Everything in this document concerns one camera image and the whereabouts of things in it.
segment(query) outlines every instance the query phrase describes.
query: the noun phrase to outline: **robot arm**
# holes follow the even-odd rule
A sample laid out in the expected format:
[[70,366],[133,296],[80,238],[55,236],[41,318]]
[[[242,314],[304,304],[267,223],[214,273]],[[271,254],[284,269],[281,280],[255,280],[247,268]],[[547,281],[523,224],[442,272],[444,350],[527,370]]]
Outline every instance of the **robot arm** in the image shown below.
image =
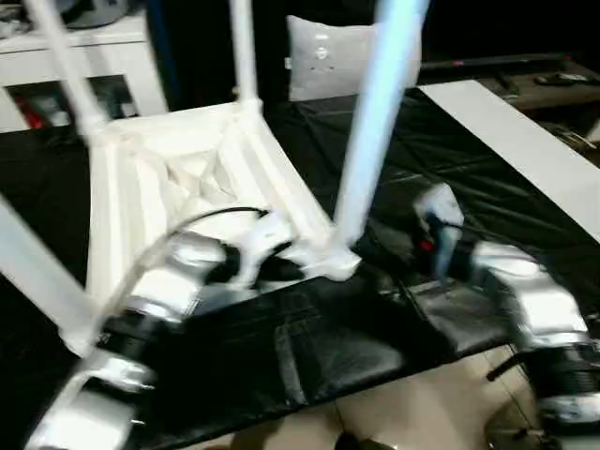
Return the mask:
[[598,432],[600,382],[594,372],[600,368],[599,353],[573,295],[523,250],[463,238],[461,221],[456,225],[449,220],[457,219],[456,212],[454,217],[448,215],[458,205],[454,195],[449,187],[437,187],[436,192],[433,200],[429,192],[415,208],[427,224],[430,270],[438,278],[468,283],[493,299],[517,351],[488,378],[494,380],[511,366],[522,364],[547,433],[587,436]]
[[131,445],[135,427],[143,425],[144,397],[156,385],[165,344],[183,332],[190,315],[256,296],[254,283],[267,260],[270,270],[261,279],[280,284],[290,274],[302,278],[297,265],[275,256],[292,240],[283,217],[266,212],[235,247],[182,230],[159,239],[131,269],[96,346],[75,368],[26,448]]

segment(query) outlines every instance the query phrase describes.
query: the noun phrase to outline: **pillow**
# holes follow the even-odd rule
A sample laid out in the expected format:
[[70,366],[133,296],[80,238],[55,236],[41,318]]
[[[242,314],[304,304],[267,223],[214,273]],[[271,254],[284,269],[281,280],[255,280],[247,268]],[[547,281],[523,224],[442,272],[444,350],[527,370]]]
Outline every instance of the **pillow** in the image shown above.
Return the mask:
[[[360,91],[377,24],[331,26],[288,16],[292,38],[290,100],[349,96]],[[407,86],[421,66],[421,41],[415,40]]]

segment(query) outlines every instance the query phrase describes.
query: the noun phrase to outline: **black cloth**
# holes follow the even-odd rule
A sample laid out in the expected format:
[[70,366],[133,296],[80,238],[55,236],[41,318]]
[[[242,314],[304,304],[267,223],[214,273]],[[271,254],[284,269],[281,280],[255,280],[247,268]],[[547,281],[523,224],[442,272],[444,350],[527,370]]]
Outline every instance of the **black cloth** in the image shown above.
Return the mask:
[[[352,98],[337,98],[266,112],[288,157],[329,213],[352,107]],[[1,135],[0,149],[2,193],[83,281],[89,218],[84,145],[30,131]],[[365,252],[371,246],[401,254],[414,194],[438,181],[453,188],[468,223],[544,253],[597,335],[597,243],[420,91],[410,91],[400,110],[369,222],[375,235],[363,242]],[[194,319],[160,362],[141,448],[180,448],[505,342],[486,298],[461,286],[411,294],[397,283],[408,275],[400,272],[389,277],[364,265],[346,283],[316,279]],[[0,340],[0,385],[9,412],[3,440],[15,448],[75,358],[6,281],[0,294],[9,305]]]

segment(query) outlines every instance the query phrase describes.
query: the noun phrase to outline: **tiled floor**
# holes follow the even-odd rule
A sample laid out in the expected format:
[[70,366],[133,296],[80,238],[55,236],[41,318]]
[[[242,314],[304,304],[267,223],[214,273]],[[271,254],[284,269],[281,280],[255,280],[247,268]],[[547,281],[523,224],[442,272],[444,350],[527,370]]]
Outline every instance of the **tiled floor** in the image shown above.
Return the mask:
[[507,347],[480,353],[188,450],[333,450],[344,428],[398,450],[484,450],[486,421],[526,388],[520,368],[485,380],[509,354]]

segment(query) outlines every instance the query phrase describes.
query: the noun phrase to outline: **white cabinet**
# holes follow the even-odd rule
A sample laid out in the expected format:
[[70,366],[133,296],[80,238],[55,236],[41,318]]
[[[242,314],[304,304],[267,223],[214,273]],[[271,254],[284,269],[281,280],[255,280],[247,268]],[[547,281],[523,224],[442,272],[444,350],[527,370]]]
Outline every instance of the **white cabinet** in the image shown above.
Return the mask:
[[[168,111],[143,11],[101,28],[71,31],[68,42],[84,76],[122,78],[136,114]],[[0,132],[30,128],[15,93],[25,92],[29,84],[58,80],[53,56],[38,31],[0,40]]]

